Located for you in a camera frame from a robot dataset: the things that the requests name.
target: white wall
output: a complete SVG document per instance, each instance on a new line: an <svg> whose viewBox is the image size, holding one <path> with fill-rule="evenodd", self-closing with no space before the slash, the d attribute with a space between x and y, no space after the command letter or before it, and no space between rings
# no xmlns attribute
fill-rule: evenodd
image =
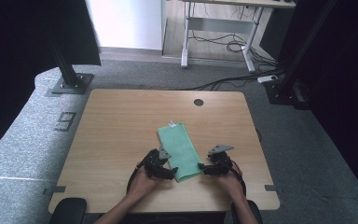
<svg viewBox="0 0 358 224"><path fill-rule="evenodd" d="M162 49L165 0L86 0L99 47Z"/></svg>

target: wire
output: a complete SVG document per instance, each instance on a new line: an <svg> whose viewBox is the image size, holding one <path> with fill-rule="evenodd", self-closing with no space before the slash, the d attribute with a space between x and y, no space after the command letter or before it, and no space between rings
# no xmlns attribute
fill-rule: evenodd
<svg viewBox="0 0 358 224"><path fill-rule="evenodd" d="M231 171L231 172L237 177L238 181L240 181L240 184L241 184L241 186L242 186L243 195L246 196L246 184L245 184L245 181L244 181L243 178L242 178L242 171L240 171L241 174L239 174L236 170L234 170L232 167L228 166L228 165L225 164L224 162L218 160L217 163L219 163L219 164L225 166L226 168L228 168L228 170Z"/></svg>
<svg viewBox="0 0 358 224"><path fill-rule="evenodd" d="M255 131L257 132L258 141L261 142L261 140L263 139L263 137L261 136L260 131L258 131L257 129L255 129Z"/></svg>
<svg viewBox="0 0 358 224"><path fill-rule="evenodd" d="M239 85L239 86L236 86L234 83L232 83L232 82L230 82L230 81L219 82L219 84L217 85L217 87L215 87L214 90L217 91L222 84L231 84L231 86L233 86L233 87L235 87L235 88L240 88L240 87L244 87L245 84L246 84L246 82L247 82L247 81L244 81L243 84L241 84L241 85Z"/></svg>
<svg viewBox="0 0 358 224"><path fill-rule="evenodd" d="M238 164L234 160L231 160L231 162L235 164L237 170L240 172L240 175L242 175L242 170L240 169L240 166L238 166Z"/></svg>
<svg viewBox="0 0 358 224"><path fill-rule="evenodd" d="M228 82L228 81L235 81L235 80L243 80L243 81L252 81L252 80L257 80L258 77L262 77L264 75L269 75L270 73L273 73L274 75L279 75L283 73L282 69L272 69L266 72L261 72L258 74L253 74L250 76L243 76L243 77L226 77L226 78L222 78L222 79L218 79L216 81L198 86L198 87L193 87L193 88L188 88L188 89L181 89L181 91L193 91L193 90L199 90L202 91L205 88L212 86L211 87L211 91L213 90L213 88L215 88L217 85L219 85L220 82Z"/></svg>
<svg viewBox="0 0 358 224"><path fill-rule="evenodd" d="M133 172L130 176L129 182L127 184L126 194L128 194L130 192L133 178L135 178L136 174L138 174L139 169L145 164L145 160L146 160L146 158L144 158L141 162L139 162L139 164L137 164L135 166L135 169L133 170Z"/></svg>
<svg viewBox="0 0 358 224"><path fill-rule="evenodd" d="M206 11L206 3L204 3L204 9L205 9L205 14L208 16L208 18L211 18L208 14L208 12Z"/></svg>
<svg viewBox="0 0 358 224"><path fill-rule="evenodd" d="M193 3L192 16L194 16L195 8L196 8L196 3ZM239 9L241 10L241 7L236 7L234 13L230 16L230 18L232 18L232 16L238 11L239 20L242 19L242 16L244 16L245 18L249 18L250 16L253 16L252 21L255 19L256 7L253 10L253 12L251 14L249 14L249 15L244 15L245 7L242 7L242 12L241 13L239 12ZM205 3L204 3L204 10L205 10L205 13L207 14L207 16L210 17L208 12L207 12ZM223 35L223 36L220 36L220 37L217 37L217 38L203 38L203 37L200 37L200 36L196 36L195 33L194 33L194 30L191 30L191 33L192 33L193 36L189 37L189 39L195 39L196 41L209 42L209 43L213 43L213 44L217 44L217 45L225 45L226 49L228 51L234 52L234 53L243 52L244 51L244 46L246 46L246 44L247 44L243 40L243 38L241 38L240 36L238 36L236 34ZM227 42L227 43L223 43L223 42L218 41L218 40L223 40L224 38L229 37L229 36L232 36L232 40ZM262 64L257 66L257 69L259 71L264 72L264 71L262 71L260 69L260 66L263 66L263 65L270 65L270 66L274 66L274 67L278 66L278 63L275 60L262 56L252 46L250 47L249 51L252 54L252 56L253 56L255 61L257 61L259 63L262 63Z"/></svg>

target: desk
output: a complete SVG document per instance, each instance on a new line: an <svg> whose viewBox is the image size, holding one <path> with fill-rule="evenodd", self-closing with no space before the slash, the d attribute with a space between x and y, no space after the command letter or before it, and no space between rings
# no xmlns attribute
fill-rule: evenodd
<svg viewBox="0 0 358 224"><path fill-rule="evenodd" d="M202 106L194 105L196 99ZM280 205L255 126L241 92L94 90L76 131L49 211L63 198L81 197L88 213L105 213L125 195L128 180L146 153L159 146L157 129L183 122L202 162L216 144L243 171L248 198L260 209ZM207 175L164 181L131 211L201 212L230 210L228 196Z"/></svg>
<svg viewBox="0 0 358 224"><path fill-rule="evenodd" d="M223 33L235 33L235 34L247 34L249 35L246 45L242 47L242 54L245 58L246 65L250 73L255 71L255 67L252 62L252 58L249 54L249 50L252 46L252 42L255 38L255 32L257 30L258 23L260 22L261 14L264 7L280 7L280 8L293 8L296 4L292 1L286 3L283 0L182 0L185 2L185 41L182 48L182 68L187 68L188 58L188 31L210 31L210 32L223 32ZM209 18L197 18L191 17L191 3L208 3L208 4L221 4L221 5L235 5L235 6L250 6L256 7L255 18L253 21L229 21L229 20L217 20Z"/></svg>

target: robotic hand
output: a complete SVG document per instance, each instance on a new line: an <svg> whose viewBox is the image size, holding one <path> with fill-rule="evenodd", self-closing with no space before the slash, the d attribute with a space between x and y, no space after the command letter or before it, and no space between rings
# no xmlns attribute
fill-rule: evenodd
<svg viewBox="0 0 358 224"><path fill-rule="evenodd" d="M217 145L208 152L208 158L213 165L204 165L199 163L199 168L205 175L226 175L228 171L231 171L240 181L242 185L243 194L246 196L246 185L243 181L242 175L232 168L234 161L226 153L234 147Z"/></svg>
<svg viewBox="0 0 358 224"><path fill-rule="evenodd" d="M135 167L133 171L129 183L127 185L127 193L130 190L131 183L133 178L135 178L136 174L138 173L139 168L143 165L146 169L146 174L151 178L152 176L161 178L161 179L170 179L172 180L178 170L177 167L169 170L163 167L165 162L168 161L171 155L162 147L159 147L159 151L155 148L149 151L144 159Z"/></svg>

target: gray floor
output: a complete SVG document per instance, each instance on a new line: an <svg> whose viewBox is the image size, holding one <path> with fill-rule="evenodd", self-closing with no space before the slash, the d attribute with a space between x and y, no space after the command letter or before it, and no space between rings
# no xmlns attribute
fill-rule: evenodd
<svg viewBox="0 0 358 224"><path fill-rule="evenodd" d="M60 77L58 69L36 78L33 95L0 141L0 223L48 222L51 189L92 89L173 90L248 75L235 63L198 62L184 70L179 61L156 55L102 56L109 57L115 60L104 60L102 67L75 66L95 75L85 95L46 97ZM262 211L265 223L358 223L358 181L310 111L271 105L257 82L241 88L225 84L220 91L244 93L262 135L281 201L278 210ZM76 112L69 132L54 131L61 112ZM85 223L94 219L86 216Z"/></svg>

